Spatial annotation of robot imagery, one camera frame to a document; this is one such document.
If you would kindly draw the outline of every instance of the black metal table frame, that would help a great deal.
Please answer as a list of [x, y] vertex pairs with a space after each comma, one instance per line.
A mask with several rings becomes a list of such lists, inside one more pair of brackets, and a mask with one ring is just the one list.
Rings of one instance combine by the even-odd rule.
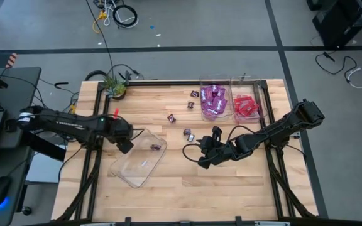
[[[145, 82], [145, 81], [130, 81], [129, 82], [129, 86], [131, 86], [131, 87], [132, 86], [152, 86], [152, 85], [162, 86], [162, 85], [199, 85], [199, 84], [200, 83], [198, 80], [186, 80], [186, 81], [159, 81], [158, 80], [158, 81], [148, 81], [148, 82]], [[255, 99], [256, 99], [257, 103], [261, 102], [259, 88], [262, 89], [270, 123], [275, 122], [275, 117], [273, 114], [272, 103], [270, 100], [270, 94], [269, 94], [266, 80], [245, 81], [244, 85], [253, 86]], [[100, 105], [103, 90], [104, 90], [103, 82], [99, 82], [98, 86], [97, 86], [97, 93], [96, 93], [96, 99], [95, 99], [95, 103], [94, 103], [93, 115], [97, 115], [99, 112], [99, 105]], [[106, 96], [106, 98], [104, 100], [103, 114], [108, 113], [109, 100], [110, 100], [110, 98], [108, 98]], [[260, 119], [260, 124], [261, 124], [262, 128], [264, 128], [266, 126], [264, 118]], [[94, 163], [94, 167], [93, 167], [94, 173], [96, 175], [99, 174], [99, 168], [100, 168], [100, 163], [101, 163], [101, 158], [102, 158], [103, 138], [99, 138], [97, 140], [97, 143], [98, 143], [98, 149], [96, 150], [96, 158], [95, 158], [95, 163]], [[82, 176], [81, 176], [81, 181], [80, 181], [80, 188], [84, 187], [86, 184], [87, 175], [89, 172], [90, 160], [91, 160], [93, 151], [94, 150], [90, 150], [90, 149], [86, 150], [85, 160], [84, 160], [84, 165], [83, 165], [83, 170], [82, 170]], [[269, 148], [269, 146], [267, 146], [267, 145], [265, 145], [265, 151], [266, 151], [266, 159], [267, 159], [268, 165], [270, 167], [269, 163], [273, 162], [272, 151]], [[280, 170], [280, 176], [283, 178], [284, 182], [288, 185], [288, 178], [287, 178], [285, 163], [283, 160], [283, 154], [281, 151], [276, 151], [276, 153], [277, 153], [278, 165], [279, 165], [279, 170]], [[272, 187], [272, 192], [273, 192], [273, 197], [274, 197], [274, 201], [275, 201], [275, 207], [276, 207], [278, 219], [286, 220], [286, 221], [288, 220], [290, 222], [294, 221], [296, 219], [301, 222], [306, 221], [305, 218], [296, 218], [295, 217], [295, 210], [292, 205], [292, 201], [289, 199], [289, 197], [287, 195], [286, 195], [287, 209], [288, 209], [288, 214], [290, 217], [284, 217], [282, 203], [280, 200], [280, 194], [279, 194], [279, 189], [278, 189], [278, 183], [274, 179], [274, 177], [270, 176], [270, 179], [271, 179], [271, 187]], [[98, 176], [93, 177], [93, 180], [91, 183], [91, 189], [90, 189], [91, 191], [89, 194], [90, 197], [89, 197], [89, 204], [88, 204], [88, 208], [87, 208], [87, 216], [85, 219], [88, 221], [92, 221], [92, 218], [93, 218], [94, 203], [96, 200], [96, 191], [97, 191], [97, 189], [96, 189], [97, 181], [98, 181]], [[312, 186], [314, 186], [314, 185], [319, 186], [319, 182], [316, 181], [315, 183], [312, 183]], [[317, 203], [317, 207], [318, 207], [318, 203], [324, 204], [323, 199], [319, 200], [319, 197], [316, 197], [316, 196], [315, 196], [315, 202]], [[80, 203], [77, 205], [76, 212], [75, 212], [75, 220], [82, 220], [81, 219], [82, 207], [83, 207], [83, 198], [80, 201]], [[320, 214], [320, 217], [327, 218], [327, 215]], [[137, 223], [135, 222], [135, 223], [132, 223], [132, 225], [191, 225], [191, 224], [193, 224], [193, 225], [252, 225], [253, 223], [254, 223], [254, 221], [242, 221], [241, 217], [236, 216], [236, 221], [232, 221], [232, 222], [137, 222]], [[116, 225], [131, 225], [131, 218], [126, 217], [125, 221], [123, 223], [116, 222]]]

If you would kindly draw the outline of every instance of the small potted plant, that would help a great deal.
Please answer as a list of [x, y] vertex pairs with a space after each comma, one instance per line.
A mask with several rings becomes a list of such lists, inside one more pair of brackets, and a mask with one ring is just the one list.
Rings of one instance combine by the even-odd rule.
[[124, 99], [126, 94], [125, 82], [118, 82], [117, 77], [106, 76], [104, 79], [104, 88], [106, 88], [106, 95], [114, 100]]

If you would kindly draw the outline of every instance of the plant pot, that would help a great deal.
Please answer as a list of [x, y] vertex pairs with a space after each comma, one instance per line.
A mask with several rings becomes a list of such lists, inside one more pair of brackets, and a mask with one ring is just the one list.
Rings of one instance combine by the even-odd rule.
[[114, 100], [122, 100], [122, 99], [124, 99], [125, 95], [126, 95], [126, 90], [124, 91], [123, 94], [118, 95], [118, 96], [114, 96], [114, 97], [112, 97], [112, 98], [113, 98]]

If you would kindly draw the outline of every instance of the white cable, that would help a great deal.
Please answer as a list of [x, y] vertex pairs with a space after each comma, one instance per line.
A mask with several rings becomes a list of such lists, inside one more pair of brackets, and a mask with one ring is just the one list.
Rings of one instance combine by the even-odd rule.
[[356, 70], [350, 71], [350, 74], [349, 74], [349, 76], [347, 77], [347, 80], [349, 80], [349, 84], [350, 84], [352, 87], [357, 88], [357, 89], [362, 89], [362, 86], [361, 86], [361, 87], [358, 87], [358, 86], [356, 86], [356, 85], [353, 85], [353, 84], [351, 83], [351, 81], [350, 81], [350, 77], [351, 77], [354, 73], [356, 73], [356, 72], [358, 72], [358, 71], [360, 71], [360, 70], [361, 70], [361, 68], [359, 67], [359, 68], [357, 68]]
[[[117, 6], [116, 6], [116, 3], [114, 2], [114, 0], [111, 0], [111, 4], [112, 4], [112, 6], [114, 6], [114, 8], [117, 7]], [[112, 6], [107, 6], [107, 0], [104, 0], [104, 10], [106, 11], [106, 14], [107, 14], [107, 18], [106, 18], [106, 19], [104, 20], [104, 22], [103, 22], [103, 24], [104, 24], [105, 26], [109, 26], [109, 25], [110, 25], [110, 11], [111, 11], [111, 12], [114, 12]], [[131, 20], [131, 19], [135, 19], [135, 17], [133, 16], [133, 17], [131, 17], [131, 18], [128, 18], [128, 19], [122, 21], [121, 18], [119, 17], [118, 11], [116, 12], [116, 16], [117, 16], [118, 21], [119, 21], [120, 23], [127, 22], [127, 21], [129, 21], [129, 20]], [[122, 28], [133, 28], [133, 27], [135, 27], [138, 23], [139, 23], [139, 18], [136, 19], [135, 24], [132, 25], [132, 26], [129, 26], [129, 27], [120, 26], [120, 27], [122, 27]]]

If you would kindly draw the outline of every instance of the yellow cable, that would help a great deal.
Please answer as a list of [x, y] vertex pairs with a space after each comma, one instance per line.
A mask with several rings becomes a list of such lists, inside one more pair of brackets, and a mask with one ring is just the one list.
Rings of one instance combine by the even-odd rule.
[[98, 21], [99, 19], [106, 19], [107, 18], [107, 13], [104, 12], [103, 10], [100, 11], [99, 17], [97, 17], [94, 21], [93, 21], [93, 25], [92, 25], [92, 29], [95, 33], [100, 33], [100, 31], [96, 31], [96, 29], [94, 28], [94, 25], [96, 24], [96, 21]]

